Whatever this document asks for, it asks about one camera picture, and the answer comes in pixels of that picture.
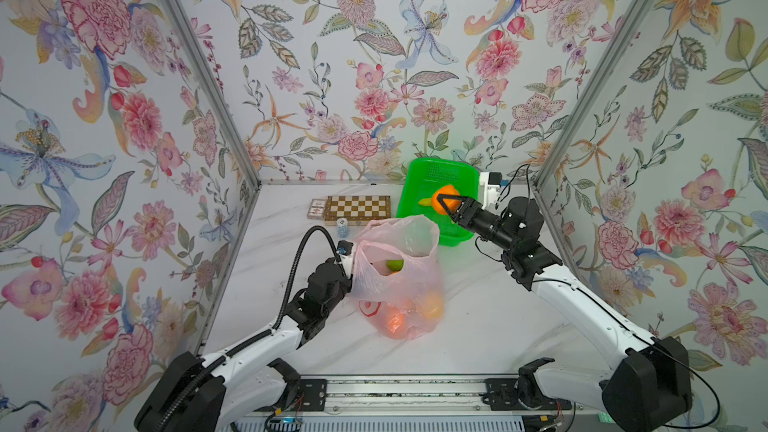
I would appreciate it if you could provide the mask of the pink plastic bag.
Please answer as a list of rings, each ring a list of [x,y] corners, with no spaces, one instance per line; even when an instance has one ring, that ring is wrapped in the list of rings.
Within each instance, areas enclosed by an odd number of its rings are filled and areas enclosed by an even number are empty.
[[[433,332],[441,322],[424,320],[415,303],[429,292],[439,292],[444,298],[439,238],[438,225],[419,215],[372,221],[353,239],[350,297],[380,334],[394,340],[413,340]],[[403,260],[403,269],[390,273],[387,260]],[[405,315],[405,334],[390,336],[384,331],[382,314],[387,306],[397,307]]]

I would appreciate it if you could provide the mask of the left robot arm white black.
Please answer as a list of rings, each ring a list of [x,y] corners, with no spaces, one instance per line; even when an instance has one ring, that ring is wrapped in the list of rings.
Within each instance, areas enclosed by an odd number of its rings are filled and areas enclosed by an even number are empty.
[[[328,259],[288,303],[279,326],[197,357],[185,352],[163,373],[134,419],[138,431],[218,431],[262,408],[299,397],[301,375],[284,358],[325,327],[351,292],[353,258]]]

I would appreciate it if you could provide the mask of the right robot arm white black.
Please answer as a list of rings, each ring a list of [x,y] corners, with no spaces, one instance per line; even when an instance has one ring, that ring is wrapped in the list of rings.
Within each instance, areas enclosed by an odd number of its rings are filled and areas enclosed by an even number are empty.
[[[693,406],[687,349],[658,339],[610,308],[539,240],[536,202],[515,197],[501,214],[467,196],[439,193],[433,209],[501,250],[511,278],[566,317],[607,369],[567,369],[542,357],[519,368],[514,396],[529,409],[564,399],[606,412],[624,431],[653,431]]]

